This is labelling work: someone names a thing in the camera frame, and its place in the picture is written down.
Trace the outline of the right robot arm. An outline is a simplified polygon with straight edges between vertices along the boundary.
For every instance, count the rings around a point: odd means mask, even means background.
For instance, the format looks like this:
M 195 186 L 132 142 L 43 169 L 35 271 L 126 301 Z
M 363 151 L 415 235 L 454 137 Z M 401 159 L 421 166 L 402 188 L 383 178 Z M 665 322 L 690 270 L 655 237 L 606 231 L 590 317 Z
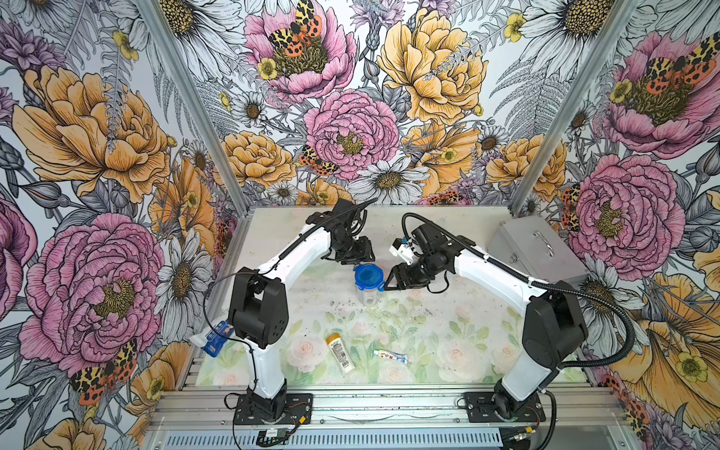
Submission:
M 387 276 L 390 291 L 429 287 L 438 275 L 453 274 L 479 284 L 501 298 L 523 320 L 519 358 L 495 384 L 496 416 L 514 420 L 532 397 L 560 373 L 561 365 L 589 337 L 579 295 L 515 270 L 474 241 L 426 222 L 394 240 L 390 253 L 401 258 Z

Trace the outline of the blue white packet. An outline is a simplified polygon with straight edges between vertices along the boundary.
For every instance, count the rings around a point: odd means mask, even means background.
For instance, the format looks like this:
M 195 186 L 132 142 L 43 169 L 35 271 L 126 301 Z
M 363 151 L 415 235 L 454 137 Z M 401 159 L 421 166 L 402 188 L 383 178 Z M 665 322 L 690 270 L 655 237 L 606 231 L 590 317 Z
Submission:
M 189 340 L 210 357 L 217 357 L 225 343 L 230 339 L 233 328 L 227 321 L 222 320 L 208 328 L 204 335 L 194 335 Z

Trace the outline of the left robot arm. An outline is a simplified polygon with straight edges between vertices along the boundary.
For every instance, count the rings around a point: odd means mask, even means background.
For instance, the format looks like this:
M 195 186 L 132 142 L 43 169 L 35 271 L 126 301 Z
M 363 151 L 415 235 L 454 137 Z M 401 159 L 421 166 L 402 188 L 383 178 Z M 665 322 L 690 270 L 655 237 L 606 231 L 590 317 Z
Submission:
M 290 288 L 322 258 L 343 266 L 375 261 L 371 240 L 360 233 L 367 208 L 376 201 L 338 200 L 332 210 L 309 216 L 296 238 L 265 264 L 243 267 L 232 277 L 227 322 L 240 341 L 249 343 L 252 377 L 246 403 L 262 420 L 276 422 L 286 409 L 287 380 L 276 344 L 290 324 Z

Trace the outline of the toothpaste tube lower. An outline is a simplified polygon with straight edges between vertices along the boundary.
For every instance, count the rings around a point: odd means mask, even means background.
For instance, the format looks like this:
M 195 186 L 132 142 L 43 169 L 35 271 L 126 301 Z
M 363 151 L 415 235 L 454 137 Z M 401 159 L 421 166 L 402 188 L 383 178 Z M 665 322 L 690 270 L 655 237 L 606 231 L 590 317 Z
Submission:
M 404 354 L 397 354 L 396 352 L 390 352 L 390 351 L 387 351 L 387 350 L 380 350 L 380 349 L 374 350 L 374 351 L 373 351 L 373 354 L 374 354 L 375 356 L 380 357 L 380 358 L 384 358 L 384 359 L 396 361 L 396 362 L 399 362 L 399 363 L 401 363 L 401 364 L 407 364 L 407 363 L 408 363 L 408 358 L 407 358 L 407 356 L 404 355 Z

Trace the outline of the blue lid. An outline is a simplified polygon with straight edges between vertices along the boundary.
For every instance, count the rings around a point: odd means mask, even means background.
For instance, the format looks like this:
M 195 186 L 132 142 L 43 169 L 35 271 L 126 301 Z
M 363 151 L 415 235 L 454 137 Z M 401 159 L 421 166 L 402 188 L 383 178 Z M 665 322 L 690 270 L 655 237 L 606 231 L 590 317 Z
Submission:
M 354 268 L 354 283 L 361 292 L 384 290 L 383 270 L 375 264 L 360 264 Z

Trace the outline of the silver metal case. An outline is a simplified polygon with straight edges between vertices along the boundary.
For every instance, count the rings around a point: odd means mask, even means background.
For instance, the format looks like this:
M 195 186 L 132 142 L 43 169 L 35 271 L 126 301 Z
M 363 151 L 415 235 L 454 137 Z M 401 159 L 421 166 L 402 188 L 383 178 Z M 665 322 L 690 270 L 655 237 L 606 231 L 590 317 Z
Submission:
M 502 222 L 487 245 L 494 258 L 537 279 L 577 287 L 589 270 L 541 217 Z

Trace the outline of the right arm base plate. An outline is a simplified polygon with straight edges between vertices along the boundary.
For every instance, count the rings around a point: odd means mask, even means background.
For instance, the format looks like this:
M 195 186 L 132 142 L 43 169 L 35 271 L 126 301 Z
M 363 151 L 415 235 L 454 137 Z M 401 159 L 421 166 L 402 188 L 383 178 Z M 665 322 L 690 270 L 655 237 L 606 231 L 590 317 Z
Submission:
M 462 395 L 470 423 L 542 423 L 546 421 L 538 393 L 518 401 L 489 391 L 471 391 Z

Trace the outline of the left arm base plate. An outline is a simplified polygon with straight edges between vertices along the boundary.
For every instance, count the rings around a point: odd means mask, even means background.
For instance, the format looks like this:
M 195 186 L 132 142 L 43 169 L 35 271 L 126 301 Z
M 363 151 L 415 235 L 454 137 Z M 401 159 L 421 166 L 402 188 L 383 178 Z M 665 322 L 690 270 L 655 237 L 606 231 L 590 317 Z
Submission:
M 311 422 L 314 396 L 303 392 L 264 399 L 254 393 L 245 393 L 239 401 L 232 420 L 236 426 L 300 426 Z

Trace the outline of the white bottle near front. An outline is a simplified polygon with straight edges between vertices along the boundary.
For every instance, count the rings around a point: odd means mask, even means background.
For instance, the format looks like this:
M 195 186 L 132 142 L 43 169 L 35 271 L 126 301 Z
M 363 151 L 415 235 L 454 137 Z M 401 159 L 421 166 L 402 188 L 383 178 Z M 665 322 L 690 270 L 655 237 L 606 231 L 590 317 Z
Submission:
M 329 347 L 330 353 L 333 354 L 335 360 L 339 364 L 341 373 L 346 375 L 354 371 L 356 367 L 350 358 L 350 354 L 348 353 L 341 336 L 334 333 L 327 337 L 325 341 Z

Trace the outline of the clear plastic cup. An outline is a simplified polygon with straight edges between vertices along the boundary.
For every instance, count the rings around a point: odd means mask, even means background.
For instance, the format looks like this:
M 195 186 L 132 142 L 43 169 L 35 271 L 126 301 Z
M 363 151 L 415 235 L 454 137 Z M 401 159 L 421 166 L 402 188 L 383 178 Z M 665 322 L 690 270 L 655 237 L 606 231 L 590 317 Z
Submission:
M 379 289 L 361 290 L 358 292 L 360 303 L 365 307 L 372 307 L 378 304 L 384 292 Z

